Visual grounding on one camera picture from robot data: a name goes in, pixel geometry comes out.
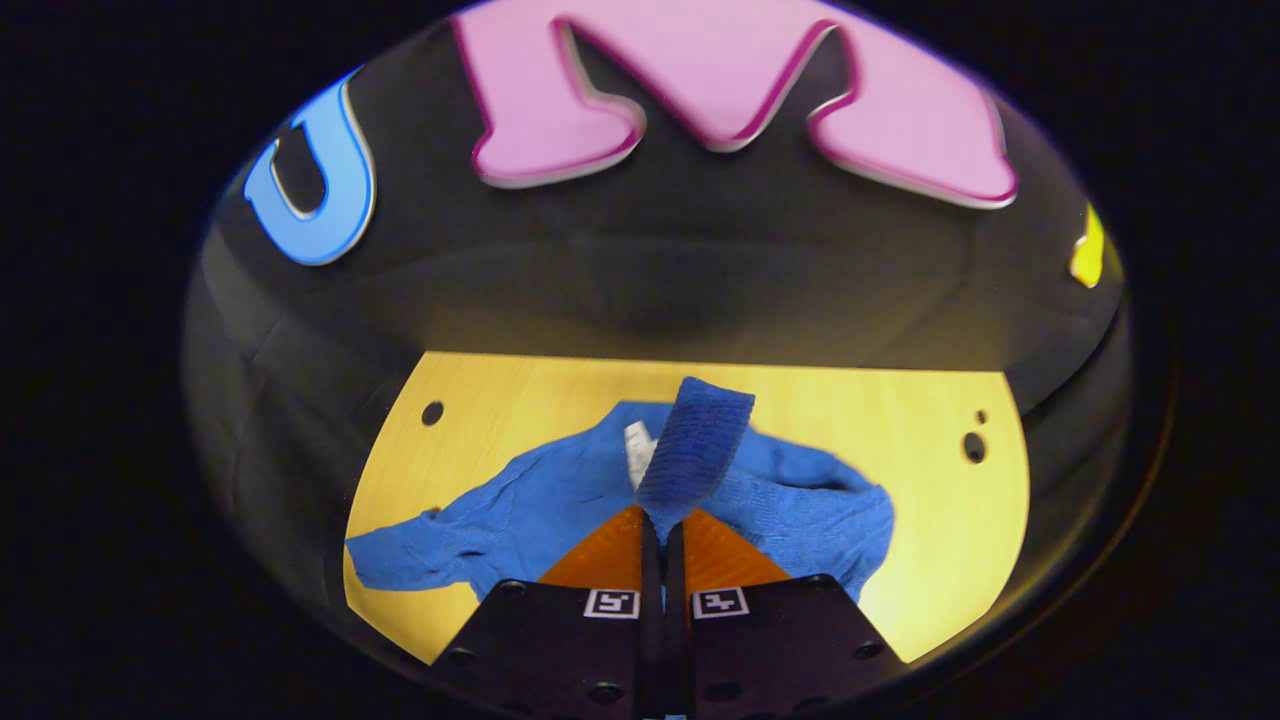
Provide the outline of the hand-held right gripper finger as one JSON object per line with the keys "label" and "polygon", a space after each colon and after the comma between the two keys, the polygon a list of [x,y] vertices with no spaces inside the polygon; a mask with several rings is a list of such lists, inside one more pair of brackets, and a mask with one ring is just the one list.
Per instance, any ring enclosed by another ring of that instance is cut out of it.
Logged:
{"label": "hand-held right gripper finger", "polygon": [[826,573],[792,575],[695,510],[673,530],[666,643],[690,719],[792,719],[881,696],[906,674]]}
{"label": "hand-held right gripper finger", "polygon": [[640,719],[660,656],[654,529],[628,506],[535,580],[498,580],[430,666],[431,680],[504,719]]}

